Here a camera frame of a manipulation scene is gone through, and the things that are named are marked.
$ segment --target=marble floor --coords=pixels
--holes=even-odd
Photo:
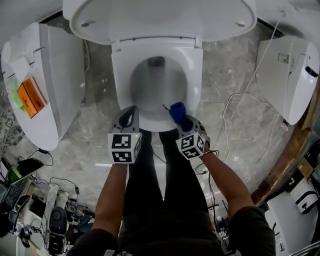
[[[49,24],[70,31],[68,21],[63,17],[58,17]],[[202,93],[197,117],[211,138],[211,147],[219,150],[219,158],[242,178],[251,193],[268,175],[287,144],[294,127],[283,125],[283,118],[278,115],[274,107],[269,106],[260,93],[255,78],[248,87],[248,93],[262,103],[246,94],[233,115],[242,95],[233,96],[228,106],[227,102],[231,95],[243,93],[246,90],[256,68],[258,43],[260,40],[269,39],[271,34],[270,29],[258,23],[247,34],[217,42],[205,42],[202,45],[204,50]],[[79,187],[79,203],[94,210],[108,175],[107,168],[97,167],[95,164],[111,163],[107,147],[107,132],[112,117],[120,109],[115,90],[111,47],[92,42],[88,45],[91,67],[86,74],[85,105],[80,108],[58,147],[51,152],[54,165],[42,167],[37,175],[47,181],[51,177],[73,181]],[[227,123],[233,116],[226,129],[227,137],[224,133],[223,113]],[[152,145],[154,152],[164,159],[157,134],[152,138]],[[16,161],[17,156],[28,157],[36,149],[25,136],[17,146],[7,151],[6,157]],[[37,153],[34,157],[43,162],[51,161],[48,155]],[[165,164],[156,156],[154,159],[163,193],[166,186]],[[196,159],[192,161],[192,166],[196,167],[200,163],[200,160]],[[198,168],[199,172],[203,170],[202,166]],[[212,203],[208,174],[197,175],[197,177],[210,206]],[[70,197],[76,198],[73,184],[63,180],[56,183],[60,184],[62,190],[69,191]],[[218,217],[225,216],[226,211],[222,203],[224,198],[213,180],[211,184],[213,184],[215,203],[219,205],[216,207],[216,214]],[[44,190],[47,189],[45,184],[40,186]]]

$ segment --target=black pants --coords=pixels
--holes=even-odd
[[[142,132],[141,149],[134,164],[129,165],[123,217],[150,209],[171,208],[208,212],[205,195],[197,176],[178,150],[178,130],[160,132],[166,160],[166,187],[162,198],[151,146],[152,133]]]

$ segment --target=blue brush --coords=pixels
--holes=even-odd
[[[174,103],[168,109],[165,105],[163,105],[166,110],[169,111],[170,116],[172,117],[173,121],[180,125],[183,132],[189,132],[193,128],[193,122],[186,117],[187,111],[186,107],[182,102]]]

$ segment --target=black shirt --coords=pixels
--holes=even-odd
[[[164,210],[129,216],[118,240],[102,229],[81,236],[67,256],[223,256],[205,212]],[[230,245],[242,256],[276,255],[275,234],[256,207],[240,209],[228,226]]]

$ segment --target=black and white marker cube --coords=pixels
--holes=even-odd
[[[205,139],[198,132],[176,140],[180,153],[188,160],[204,154]]]
[[[142,133],[108,133],[108,151],[113,164],[133,164],[141,147]]]

